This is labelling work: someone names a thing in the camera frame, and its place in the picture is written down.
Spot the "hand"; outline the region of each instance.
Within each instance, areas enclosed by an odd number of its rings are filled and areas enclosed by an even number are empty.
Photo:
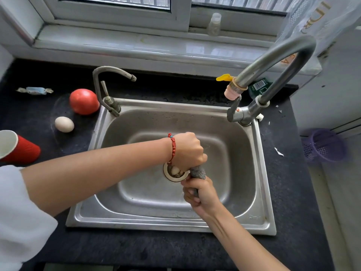
[[[194,212],[203,220],[219,211],[223,205],[210,178],[205,180],[188,178],[180,182],[183,185],[184,200],[190,203]],[[194,197],[194,189],[198,189],[199,198]]]
[[[203,147],[196,135],[192,132],[174,135],[175,155],[172,164],[182,171],[201,165],[207,161],[207,155],[203,154]]]

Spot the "yellow valve handle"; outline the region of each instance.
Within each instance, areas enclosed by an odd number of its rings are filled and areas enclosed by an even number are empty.
[[[229,74],[223,74],[222,76],[219,76],[216,78],[217,81],[232,81],[233,76]]]

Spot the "floor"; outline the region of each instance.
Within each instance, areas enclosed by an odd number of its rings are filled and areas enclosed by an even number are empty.
[[[336,271],[354,271],[348,254],[344,236],[335,212],[325,173],[320,165],[309,166],[309,172],[315,190],[316,199],[325,227]],[[44,271],[113,271],[112,266],[87,266],[46,264]]]

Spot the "sink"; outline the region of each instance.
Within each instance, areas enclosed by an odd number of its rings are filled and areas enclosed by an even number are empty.
[[[122,107],[120,116],[101,108],[88,150],[194,132],[223,205],[250,233],[276,234],[257,120],[244,127],[227,121],[226,107],[115,100]],[[184,201],[182,185],[166,178],[163,164],[73,206],[66,225],[210,232]]]

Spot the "purple trash can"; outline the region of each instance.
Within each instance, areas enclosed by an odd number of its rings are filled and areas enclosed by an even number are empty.
[[[328,129],[315,129],[311,135],[302,138],[302,146],[308,163],[335,162],[346,158],[344,141]]]

